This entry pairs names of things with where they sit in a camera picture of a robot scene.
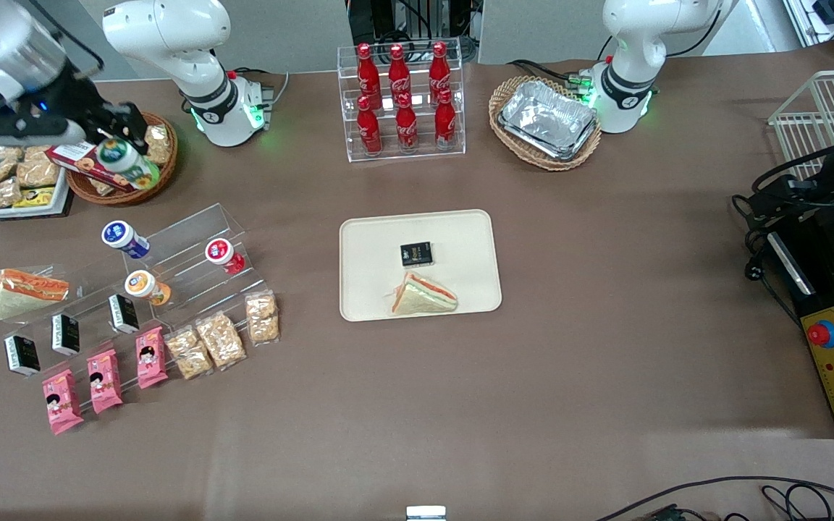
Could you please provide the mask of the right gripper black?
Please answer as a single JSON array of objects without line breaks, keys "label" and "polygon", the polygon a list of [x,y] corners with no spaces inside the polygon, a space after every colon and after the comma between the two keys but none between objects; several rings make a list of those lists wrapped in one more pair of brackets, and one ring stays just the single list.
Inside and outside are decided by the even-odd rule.
[{"label": "right gripper black", "polygon": [[0,145],[98,145],[123,139],[148,148],[148,123],[134,103],[103,103],[95,83],[72,69],[36,92],[0,88]]}]

